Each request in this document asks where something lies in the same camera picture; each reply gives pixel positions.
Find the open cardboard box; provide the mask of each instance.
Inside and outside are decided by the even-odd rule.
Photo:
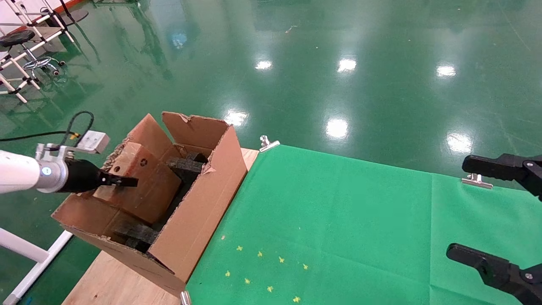
[[[162,120],[175,143],[147,115],[104,163],[110,173],[138,178],[138,187],[101,186],[71,194],[52,217],[65,230],[179,297],[247,167],[233,126],[223,120],[173,112],[163,112]],[[209,162],[158,237],[145,253],[124,245],[125,237],[115,228],[150,226],[164,214],[181,184],[165,164],[188,152],[202,153]]]

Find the wooden table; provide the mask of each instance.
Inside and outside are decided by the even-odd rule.
[[[241,149],[250,169],[257,150]],[[62,305],[179,305],[180,300],[101,252]]]

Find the black cable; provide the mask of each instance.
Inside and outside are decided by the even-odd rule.
[[[64,134],[64,138],[62,139],[62,141],[60,142],[60,144],[58,145],[58,147],[64,145],[66,143],[66,140],[68,139],[71,131],[72,131],[72,125],[73,125],[73,122],[75,121],[75,119],[79,116],[79,115],[82,115],[83,113],[86,113],[88,114],[91,119],[90,121],[88,122],[88,126],[87,126],[87,129],[85,129],[85,131],[82,133],[82,136],[79,137],[79,139],[77,140],[77,142],[75,142],[75,147],[77,147],[77,144],[79,144],[79,142],[83,139],[83,137],[85,136],[85,134],[87,133],[87,131],[89,131],[92,127],[92,124],[94,123],[94,115],[92,114],[92,112],[90,111],[86,111],[86,110],[83,110],[83,111],[79,111],[78,113],[76,113],[74,116],[72,116],[72,118],[69,120],[69,123],[68,123],[68,128],[66,129],[66,133]]]
[[[14,137],[14,138],[6,138],[6,139],[0,139],[0,142],[8,142],[8,141],[16,141],[16,140],[22,140],[22,139],[29,139],[34,137],[41,137],[41,136],[48,136],[48,135],[60,135],[65,134],[66,131],[60,130],[60,131],[50,131],[50,132],[43,132],[41,134],[35,134],[35,135],[27,135],[22,137]],[[69,132],[70,135],[80,137],[81,135],[77,134],[76,132]]]

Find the green cloth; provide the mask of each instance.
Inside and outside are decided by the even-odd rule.
[[[187,290],[196,305],[519,304],[446,249],[536,265],[541,219],[528,192],[280,145],[258,156]]]

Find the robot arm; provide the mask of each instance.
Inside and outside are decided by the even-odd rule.
[[[0,194],[31,188],[81,193],[101,185],[137,186],[136,178],[113,175],[74,158],[74,152],[99,154],[108,143],[105,133],[88,131],[76,147],[38,144],[35,158],[0,150]]]

